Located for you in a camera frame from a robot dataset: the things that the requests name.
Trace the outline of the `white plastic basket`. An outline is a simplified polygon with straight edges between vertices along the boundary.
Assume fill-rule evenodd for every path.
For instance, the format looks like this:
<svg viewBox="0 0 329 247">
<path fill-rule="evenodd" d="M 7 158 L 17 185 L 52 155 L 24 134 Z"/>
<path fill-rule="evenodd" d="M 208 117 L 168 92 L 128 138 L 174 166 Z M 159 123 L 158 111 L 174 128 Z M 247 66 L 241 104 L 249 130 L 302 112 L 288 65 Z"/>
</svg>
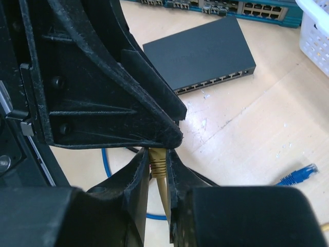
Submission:
<svg viewBox="0 0 329 247">
<path fill-rule="evenodd" d="M 303 11 L 299 46 L 328 76 L 328 0 L 296 0 Z"/>
</svg>

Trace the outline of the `small black network switch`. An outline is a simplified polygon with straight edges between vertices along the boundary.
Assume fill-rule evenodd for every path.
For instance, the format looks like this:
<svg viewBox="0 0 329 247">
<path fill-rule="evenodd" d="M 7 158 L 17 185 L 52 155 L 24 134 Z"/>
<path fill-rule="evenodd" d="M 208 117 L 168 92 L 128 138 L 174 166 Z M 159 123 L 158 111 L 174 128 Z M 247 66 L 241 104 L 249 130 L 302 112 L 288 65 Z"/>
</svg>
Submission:
<svg viewBox="0 0 329 247">
<path fill-rule="evenodd" d="M 176 95 L 252 75 L 255 60 L 234 16 L 143 45 Z"/>
</svg>

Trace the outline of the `large dark network switch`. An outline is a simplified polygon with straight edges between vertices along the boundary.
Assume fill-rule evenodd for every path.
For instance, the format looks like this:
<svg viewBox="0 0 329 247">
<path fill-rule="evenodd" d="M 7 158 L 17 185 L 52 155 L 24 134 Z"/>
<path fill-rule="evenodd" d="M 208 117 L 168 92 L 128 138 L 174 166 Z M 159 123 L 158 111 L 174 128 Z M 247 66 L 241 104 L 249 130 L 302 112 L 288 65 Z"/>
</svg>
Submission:
<svg viewBox="0 0 329 247">
<path fill-rule="evenodd" d="M 235 16 L 245 20 L 298 28 L 303 11 L 296 1 L 271 0 L 186 0 L 186 1 L 138 1 L 148 6 L 196 11 L 221 17 Z"/>
</svg>

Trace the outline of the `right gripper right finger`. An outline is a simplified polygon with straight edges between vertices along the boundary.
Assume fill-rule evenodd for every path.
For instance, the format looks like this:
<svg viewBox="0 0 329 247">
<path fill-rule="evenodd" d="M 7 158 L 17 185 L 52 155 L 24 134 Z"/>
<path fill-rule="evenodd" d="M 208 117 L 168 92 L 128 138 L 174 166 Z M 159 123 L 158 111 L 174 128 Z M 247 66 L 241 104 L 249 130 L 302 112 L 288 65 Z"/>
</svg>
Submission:
<svg viewBox="0 0 329 247">
<path fill-rule="evenodd" d="M 178 148 L 175 154 L 187 172 L 208 185 L 216 185 L 221 156 L 205 150 L 189 151 Z M 122 201 L 119 208 L 129 219 L 137 219 L 142 230 L 141 238 L 148 246 L 170 246 L 168 222 L 155 181 L 146 182 L 149 173 L 149 158 L 145 150 L 132 151 L 115 149 L 114 170 L 108 164 L 106 151 L 99 149 L 86 151 L 86 184 L 112 178 L 105 188 L 112 188 Z"/>
</svg>

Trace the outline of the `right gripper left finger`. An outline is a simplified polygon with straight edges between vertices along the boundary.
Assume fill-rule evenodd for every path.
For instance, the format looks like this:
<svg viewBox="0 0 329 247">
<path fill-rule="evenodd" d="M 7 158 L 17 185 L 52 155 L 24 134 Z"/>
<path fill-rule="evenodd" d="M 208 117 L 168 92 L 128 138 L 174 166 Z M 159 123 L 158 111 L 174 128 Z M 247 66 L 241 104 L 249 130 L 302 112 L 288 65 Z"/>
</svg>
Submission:
<svg viewBox="0 0 329 247">
<path fill-rule="evenodd" d="M 130 33 L 119 1 L 19 1 L 40 141 L 174 149 L 187 109 Z"/>
</svg>

